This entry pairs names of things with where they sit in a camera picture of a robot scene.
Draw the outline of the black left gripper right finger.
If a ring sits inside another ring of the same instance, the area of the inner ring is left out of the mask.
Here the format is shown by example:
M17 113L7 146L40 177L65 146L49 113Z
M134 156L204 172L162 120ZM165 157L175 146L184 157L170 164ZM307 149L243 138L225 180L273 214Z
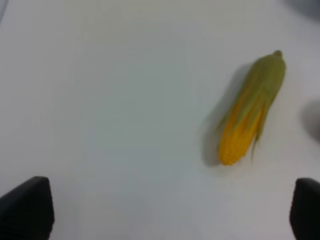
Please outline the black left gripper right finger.
M320 183L312 178L295 182L289 222L297 240L320 238Z

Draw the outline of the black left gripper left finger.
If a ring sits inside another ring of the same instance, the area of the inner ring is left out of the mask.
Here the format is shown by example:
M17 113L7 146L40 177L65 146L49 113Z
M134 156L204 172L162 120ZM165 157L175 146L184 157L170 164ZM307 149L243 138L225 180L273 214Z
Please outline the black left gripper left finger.
M2 240L48 240L55 222L50 180L34 176L0 198Z

